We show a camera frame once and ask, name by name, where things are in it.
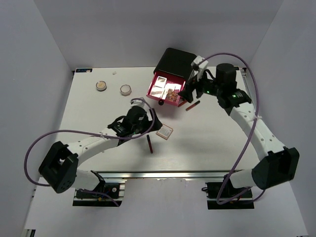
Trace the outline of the square palette label side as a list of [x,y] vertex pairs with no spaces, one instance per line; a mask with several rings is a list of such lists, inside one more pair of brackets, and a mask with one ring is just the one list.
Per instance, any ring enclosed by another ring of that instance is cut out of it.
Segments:
[[172,132],[173,132],[173,128],[163,124],[162,127],[156,132],[156,135],[165,140],[168,140]]

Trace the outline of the multicolour small palette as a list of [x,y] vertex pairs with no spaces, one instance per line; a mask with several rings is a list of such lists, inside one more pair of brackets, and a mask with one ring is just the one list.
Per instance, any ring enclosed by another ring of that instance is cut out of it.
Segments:
[[178,93],[173,89],[168,89],[165,99],[167,101],[175,103],[178,100]]

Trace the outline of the pink drawer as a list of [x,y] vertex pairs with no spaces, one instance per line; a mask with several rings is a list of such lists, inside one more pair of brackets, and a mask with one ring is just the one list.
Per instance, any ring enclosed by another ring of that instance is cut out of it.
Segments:
[[178,93],[184,88],[185,82],[183,77],[156,71],[146,96],[158,101],[160,105],[178,106],[181,99]]

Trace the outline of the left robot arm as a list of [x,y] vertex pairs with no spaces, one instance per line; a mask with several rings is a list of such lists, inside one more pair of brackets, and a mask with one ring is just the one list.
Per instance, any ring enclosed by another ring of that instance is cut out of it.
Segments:
[[75,188],[87,190],[93,197],[101,196],[105,188],[103,177],[93,170],[80,170],[79,166],[99,153],[122,145],[136,135],[161,129],[162,123],[155,110],[151,109],[150,114],[151,119],[143,108],[133,106],[126,115],[116,118],[97,136],[69,144],[55,142],[39,167],[40,174],[58,194]]

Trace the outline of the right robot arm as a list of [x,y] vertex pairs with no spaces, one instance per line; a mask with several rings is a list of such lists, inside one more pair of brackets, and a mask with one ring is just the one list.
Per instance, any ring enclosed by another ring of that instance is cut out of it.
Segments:
[[293,180],[299,152],[279,141],[256,114],[250,97],[237,88],[236,68],[228,63],[219,64],[216,66],[216,76],[208,78],[210,70],[206,67],[207,62],[192,63],[192,74],[179,95],[189,103],[193,101],[193,91],[196,91],[197,98],[203,94],[215,96],[219,106],[243,130],[259,159],[254,168],[233,172],[223,184],[223,192],[234,197],[241,188],[258,187],[265,190]]

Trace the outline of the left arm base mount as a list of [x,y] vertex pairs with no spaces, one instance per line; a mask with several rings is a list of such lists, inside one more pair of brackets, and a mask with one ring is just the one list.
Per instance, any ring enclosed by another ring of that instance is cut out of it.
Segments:
[[99,183],[92,189],[80,188],[75,191],[73,206],[82,207],[120,207],[122,204],[124,184],[106,181],[99,173],[92,172]]

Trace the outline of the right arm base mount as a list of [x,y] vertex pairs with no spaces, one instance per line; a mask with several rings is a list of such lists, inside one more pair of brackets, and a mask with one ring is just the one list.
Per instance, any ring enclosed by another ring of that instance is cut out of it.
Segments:
[[[216,199],[221,186],[222,182],[208,182],[205,183],[205,187],[201,188],[201,191],[206,193],[208,210],[254,209],[254,203],[252,202],[253,195],[251,190],[247,190],[241,196],[238,196],[237,198],[225,204],[218,205]],[[220,201],[225,201],[229,198],[232,198],[244,189],[245,188],[235,189],[227,184],[221,194]]]

